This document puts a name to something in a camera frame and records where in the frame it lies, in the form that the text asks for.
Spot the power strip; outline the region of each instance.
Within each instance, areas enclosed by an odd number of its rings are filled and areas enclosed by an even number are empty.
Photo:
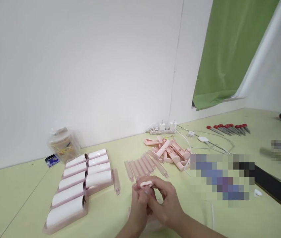
[[[151,135],[174,134],[174,133],[176,133],[176,130],[155,131],[154,129],[149,129],[149,134]]]

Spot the black phone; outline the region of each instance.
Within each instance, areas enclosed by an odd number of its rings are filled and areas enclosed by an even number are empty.
[[[281,204],[281,182],[255,165],[255,183]]]

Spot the clear plastic tube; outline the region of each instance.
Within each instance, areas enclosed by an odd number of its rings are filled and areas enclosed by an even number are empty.
[[[145,172],[143,171],[143,169],[141,168],[141,164],[138,160],[135,160],[134,161],[135,165],[136,165],[136,168],[140,174],[140,177],[144,177],[145,176]]]
[[[147,169],[146,165],[144,164],[143,160],[142,159],[138,159],[138,162],[140,163],[140,166],[143,169],[145,175],[149,176],[148,169]]]
[[[126,161],[124,161],[124,164],[125,164],[125,168],[126,168],[128,178],[130,179],[131,182],[134,182],[134,175],[133,175],[133,172],[131,170],[129,162],[126,160]]]
[[[135,163],[134,163],[134,161],[133,160],[130,160],[130,166],[131,166],[131,169],[132,169],[132,171],[133,171],[133,174],[134,174],[134,176],[135,176],[135,179],[136,179],[136,182],[139,180],[139,178],[140,178],[140,174],[139,174],[139,172],[138,172],[138,170],[137,170],[137,168],[136,168],[136,166],[135,166]]]
[[[149,155],[147,154],[147,152],[144,153],[145,158],[147,159],[148,163],[150,164],[150,166],[153,168],[153,170],[156,169],[156,165],[153,162],[153,160],[149,157]]]
[[[147,161],[144,155],[141,157],[141,159],[143,160],[145,166],[147,167],[148,172],[150,174],[153,173],[154,172],[153,167],[149,164],[149,162]]]
[[[162,174],[163,176],[165,176],[166,178],[168,178],[168,177],[169,177],[169,176],[168,176],[168,173],[167,173],[167,171],[164,169],[164,167],[163,167],[157,160],[153,159],[152,161],[155,163],[156,167],[157,167],[158,170],[161,172],[161,174]]]
[[[113,169],[113,180],[114,180],[114,190],[116,192],[116,195],[120,195],[121,185],[120,185],[120,179],[118,177],[117,169]]]

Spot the pink ring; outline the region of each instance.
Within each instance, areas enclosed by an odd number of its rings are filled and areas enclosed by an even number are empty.
[[[152,182],[152,181],[142,182],[142,183],[140,184],[140,188],[144,188],[145,186],[152,187],[152,185],[153,185],[153,182]]]

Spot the white charger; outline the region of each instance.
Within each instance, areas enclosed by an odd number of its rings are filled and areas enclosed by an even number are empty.
[[[206,137],[198,137],[198,140],[201,142],[209,142],[209,139]]]

